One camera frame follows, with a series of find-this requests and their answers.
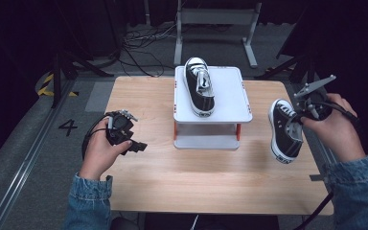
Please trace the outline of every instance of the sneaker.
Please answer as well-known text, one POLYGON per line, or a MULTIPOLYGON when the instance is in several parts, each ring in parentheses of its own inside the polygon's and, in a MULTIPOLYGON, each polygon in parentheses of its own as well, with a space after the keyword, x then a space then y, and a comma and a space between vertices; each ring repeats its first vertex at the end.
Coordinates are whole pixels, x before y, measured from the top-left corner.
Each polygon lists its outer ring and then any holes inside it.
POLYGON ((184 82, 191 99, 195 115, 209 117, 214 111, 215 101, 208 66, 199 57, 187 60, 184 66, 184 82))
POLYGON ((268 111, 273 133, 271 152, 284 164, 295 160, 303 144, 303 127, 293 121, 296 116, 291 104, 283 99, 276 100, 268 111))

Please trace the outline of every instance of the white platform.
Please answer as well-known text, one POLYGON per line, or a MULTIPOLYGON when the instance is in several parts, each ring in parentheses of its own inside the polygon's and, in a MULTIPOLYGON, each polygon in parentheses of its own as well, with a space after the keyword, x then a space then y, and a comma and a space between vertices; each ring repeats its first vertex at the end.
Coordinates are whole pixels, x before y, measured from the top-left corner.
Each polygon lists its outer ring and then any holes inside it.
POLYGON ((236 150, 240 142, 237 124, 252 121, 252 111, 237 67, 208 67, 215 109, 210 117, 198 117, 191 108, 184 83, 184 66, 175 68, 174 119, 178 149, 236 150))

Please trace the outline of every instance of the hand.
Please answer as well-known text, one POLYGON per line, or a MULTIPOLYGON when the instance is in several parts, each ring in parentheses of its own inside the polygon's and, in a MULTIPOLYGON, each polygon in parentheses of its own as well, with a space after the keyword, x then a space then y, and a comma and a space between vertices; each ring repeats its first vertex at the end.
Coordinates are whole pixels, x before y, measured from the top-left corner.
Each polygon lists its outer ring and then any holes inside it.
MULTIPOLYGON (((340 95, 327 94, 327 96, 331 102, 341 105, 345 110, 357 116, 351 105, 340 95)), ((366 156, 357 131, 339 111, 333 109, 331 115, 323 121, 314 121, 303 117, 301 122, 305 127, 313 130, 322 143, 338 156, 340 161, 358 160, 366 156)))
POLYGON ((107 119, 103 119, 93 129, 97 131, 92 134, 86 148, 84 161, 79 173, 81 178, 100 180, 101 175, 113 165, 116 157, 131 146, 131 141, 111 146, 106 139, 105 129, 107 122, 107 119))

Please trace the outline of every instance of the shoelace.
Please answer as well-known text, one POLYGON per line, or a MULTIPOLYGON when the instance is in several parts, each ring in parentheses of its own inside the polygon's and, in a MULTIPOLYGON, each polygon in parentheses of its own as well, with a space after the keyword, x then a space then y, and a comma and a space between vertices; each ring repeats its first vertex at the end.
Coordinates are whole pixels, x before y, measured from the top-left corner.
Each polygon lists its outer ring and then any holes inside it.
POLYGON ((286 114, 289 118, 292 118, 294 117, 297 113, 292 110, 292 109, 289 109, 287 106, 285 105, 280 105, 280 110, 286 114))

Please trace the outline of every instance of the metal frame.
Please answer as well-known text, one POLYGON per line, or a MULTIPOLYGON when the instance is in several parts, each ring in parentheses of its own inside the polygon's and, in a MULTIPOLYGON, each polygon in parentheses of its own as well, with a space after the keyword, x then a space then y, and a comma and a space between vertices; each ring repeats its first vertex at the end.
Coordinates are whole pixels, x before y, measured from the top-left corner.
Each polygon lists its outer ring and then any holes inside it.
POLYGON ((257 3, 254 10, 222 10, 222 9, 185 9, 182 8, 181 0, 177 7, 177 40, 175 42, 174 65, 181 64, 181 53, 183 47, 182 24, 234 24, 250 25, 249 34, 242 38, 244 50, 246 51, 250 67, 257 68, 258 63, 250 45, 262 3, 257 3))

